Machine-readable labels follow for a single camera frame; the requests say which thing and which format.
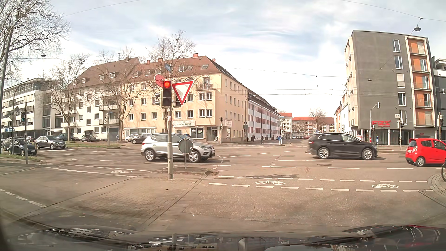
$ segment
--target yield sign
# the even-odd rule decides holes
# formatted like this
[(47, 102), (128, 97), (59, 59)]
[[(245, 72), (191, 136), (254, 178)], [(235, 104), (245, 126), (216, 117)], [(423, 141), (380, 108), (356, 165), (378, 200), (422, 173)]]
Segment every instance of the yield sign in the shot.
[(186, 82), (172, 83), (172, 88), (175, 91), (177, 98), (180, 100), (181, 105), (183, 105), (184, 102), (186, 101), (187, 94), (189, 94), (190, 88), (192, 88), (193, 84), (194, 84), (193, 80)]

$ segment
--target bicycle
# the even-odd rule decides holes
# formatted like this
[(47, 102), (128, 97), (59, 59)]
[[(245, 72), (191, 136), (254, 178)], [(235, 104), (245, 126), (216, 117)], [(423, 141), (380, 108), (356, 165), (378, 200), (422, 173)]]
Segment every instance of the bicycle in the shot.
[(278, 181), (278, 180), (263, 180), (263, 181), (257, 181), (256, 184), (285, 185), (284, 182), (280, 182), (280, 181)]
[(377, 185), (372, 185), (373, 188), (398, 188), (399, 186), (397, 185), (391, 185), (391, 184), (377, 184)]

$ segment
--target round traffic sign back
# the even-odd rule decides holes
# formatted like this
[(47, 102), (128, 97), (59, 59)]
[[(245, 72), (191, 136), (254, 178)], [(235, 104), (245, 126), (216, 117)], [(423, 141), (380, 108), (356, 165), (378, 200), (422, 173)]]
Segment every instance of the round traffic sign back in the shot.
[(183, 138), (178, 143), (178, 148), (180, 148), (180, 152), (189, 154), (194, 149), (194, 143), (188, 138)]

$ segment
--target road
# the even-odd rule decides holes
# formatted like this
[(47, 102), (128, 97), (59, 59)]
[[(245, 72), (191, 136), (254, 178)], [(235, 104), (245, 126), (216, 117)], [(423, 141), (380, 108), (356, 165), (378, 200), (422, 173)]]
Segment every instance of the road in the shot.
[[(429, 185), (440, 167), (409, 165), (394, 153), (321, 160), (305, 147), (304, 140), (215, 144), (215, 158), (188, 163), (213, 174), (175, 174), (174, 180), (162, 172), (166, 161), (145, 161), (139, 144), (41, 150), (43, 165), (0, 161), (0, 205), (51, 226), (146, 231), (440, 223), (445, 208)], [(174, 165), (184, 167), (181, 160)]]

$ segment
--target traffic light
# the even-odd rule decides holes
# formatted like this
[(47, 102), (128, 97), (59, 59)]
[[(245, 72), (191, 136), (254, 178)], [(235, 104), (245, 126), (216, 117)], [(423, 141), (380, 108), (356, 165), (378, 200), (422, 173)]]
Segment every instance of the traffic light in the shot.
[(20, 114), (20, 121), (21, 121), (21, 122), (25, 122), (25, 120), (26, 120), (26, 112), (22, 112), (22, 113)]
[(172, 81), (163, 80), (163, 90), (161, 92), (161, 106), (172, 107)]

